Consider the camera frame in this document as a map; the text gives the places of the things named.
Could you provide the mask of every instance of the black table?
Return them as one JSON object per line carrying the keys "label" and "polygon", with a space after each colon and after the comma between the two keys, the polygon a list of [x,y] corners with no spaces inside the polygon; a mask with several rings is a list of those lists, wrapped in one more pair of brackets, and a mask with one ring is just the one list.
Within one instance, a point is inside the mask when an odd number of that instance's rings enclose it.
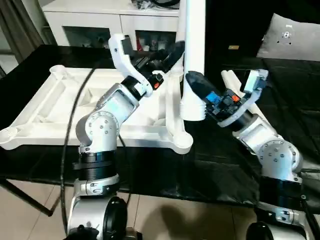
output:
{"label": "black table", "polygon": [[[0,129],[8,127],[49,76],[49,68],[114,68],[105,49],[42,45],[24,62],[0,80],[2,115]],[[233,69],[241,81],[246,70],[268,69],[269,82],[258,106],[275,129],[295,144],[306,161],[302,174],[305,194],[314,213],[320,213],[320,158],[310,136],[297,119],[303,119],[312,139],[320,146],[320,63],[281,59],[207,59],[206,76],[220,90],[221,70]],[[119,147],[117,169],[120,190],[208,203],[253,207],[259,199],[261,166],[231,135],[211,120],[185,122],[194,139],[190,153],[178,155],[171,149]],[[0,148],[0,178],[45,184],[60,183],[62,146],[23,145],[13,150]],[[72,162],[78,148],[66,153],[65,181],[73,185],[77,177]]]}

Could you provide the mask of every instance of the robotic arm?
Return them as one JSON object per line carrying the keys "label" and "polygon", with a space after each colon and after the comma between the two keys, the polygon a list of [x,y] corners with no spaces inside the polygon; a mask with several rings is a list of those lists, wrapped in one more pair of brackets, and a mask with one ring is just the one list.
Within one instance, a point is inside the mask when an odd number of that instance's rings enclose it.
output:
{"label": "robotic arm", "polygon": [[206,103],[206,113],[222,128],[229,128],[262,165],[257,223],[247,231],[247,240],[305,240],[306,214],[302,179],[298,173],[303,158],[299,150],[277,134],[259,115],[248,111],[266,86],[268,71],[252,70],[240,98],[232,90],[221,94],[201,73],[186,74],[193,92]]}
{"label": "robotic arm", "polygon": [[167,73],[185,50],[183,41],[167,50],[141,58],[132,65],[129,38],[115,34],[109,40],[115,67],[122,73],[122,83],[113,85],[97,102],[94,110],[76,125],[80,141],[79,161],[74,165],[79,178],[68,218],[67,239],[121,240],[126,233],[127,205],[116,196],[119,176],[115,159],[121,125],[139,107],[142,97],[149,97],[164,81]]}

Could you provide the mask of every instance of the white tray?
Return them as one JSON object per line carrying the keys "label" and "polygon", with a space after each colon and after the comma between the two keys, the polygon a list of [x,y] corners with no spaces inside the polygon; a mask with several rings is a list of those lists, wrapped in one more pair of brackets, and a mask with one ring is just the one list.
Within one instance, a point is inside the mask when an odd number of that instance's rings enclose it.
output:
{"label": "white tray", "polygon": [[[51,75],[13,123],[0,131],[0,146],[6,150],[20,145],[63,145],[74,99],[88,68],[50,68]],[[180,118],[180,77],[164,76],[164,83],[151,97],[141,99],[138,109],[120,129],[128,147],[170,148],[178,154],[190,151],[193,138]],[[98,99],[124,77],[116,69],[97,69],[86,84],[73,118],[69,145],[79,145],[75,126],[90,113]]]}

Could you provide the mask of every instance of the silver metal part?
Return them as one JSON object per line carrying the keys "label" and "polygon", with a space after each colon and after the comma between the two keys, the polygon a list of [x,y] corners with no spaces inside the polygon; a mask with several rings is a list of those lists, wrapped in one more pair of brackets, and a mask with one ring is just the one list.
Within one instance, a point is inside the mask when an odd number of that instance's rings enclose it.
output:
{"label": "silver metal part", "polygon": [[81,142],[80,153],[116,150],[119,124],[111,113],[102,110],[92,113],[86,120],[85,132],[91,142],[88,145]]}
{"label": "silver metal part", "polygon": [[113,85],[97,102],[95,109],[77,124],[75,132],[81,153],[113,151],[122,123],[139,106],[137,99],[122,84]]}
{"label": "silver metal part", "polygon": [[298,149],[285,140],[267,141],[258,152],[262,175],[273,179],[302,183],[297,173],[302,156]]}
{"label": "silver metal part", "polygon": [[253,115],[247,126],[232,134],[254,155],[258,155],[260,148],[265,143],[272,140],[283,140],[283,137],[278,135],[277,131],[258,114]]}
{"label": "silver metal part", "polygon": [[305,227],[306,214],[303,211],[279,207],[265,202],[259,202],[256,207],[271,213],[275,213],[275,219],[280,223]]}
{"label": "silver metal part", "polygon": [[266,225],[271,231],[273,240],[306,240],[304,236],[291,228],[271,224]]}
{"label": "silver metal part", "polygon": [[257,155],[262,165],[262,176],[283,181],[301,183],[297,173],[302,167],[302,156],[290,142],[257,114],[243,129],[233,132],[248,150]]}
{"label": "silver metal part", "polygon": [[104,198],[73,198],[72,210],[68,219],[68,232],[83,225],[88,228],[95,228],[99,231],[97,240],[103,240],[103,227],[105,212],[110,199],[113,196]]}
{"label": "silver metal part", "polygon": [[76,179],[74,182],[74,196],[80,197],[102,195],[103,187],[115,185],[118,182],[118,174],[112,177],[90,181],[80,181],[79,179]]}

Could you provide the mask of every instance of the white cylinder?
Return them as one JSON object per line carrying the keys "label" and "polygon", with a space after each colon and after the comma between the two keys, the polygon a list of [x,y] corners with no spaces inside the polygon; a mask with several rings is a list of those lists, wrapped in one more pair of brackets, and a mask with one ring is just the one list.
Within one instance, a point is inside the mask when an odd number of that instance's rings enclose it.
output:
{"label": "white cylinder", "polygon": [[206,104],[192,91],[186,80],[189,71],[205,72],[206,0],[186,0],[183,97],[180,115],[187,121],[206,117]]}
{"label": "white cylinder", "polygon": [[[186,1],[187,0],[180,0],[179,23],[178,23],[178,29],[175,35],[175,42],[184,41],[186,38],[186,13],[187,13]],[[181,75],[181,76],[183,75],[184,73],[184,56],[183,55],[172,67],[171,72],[176,75]]]}

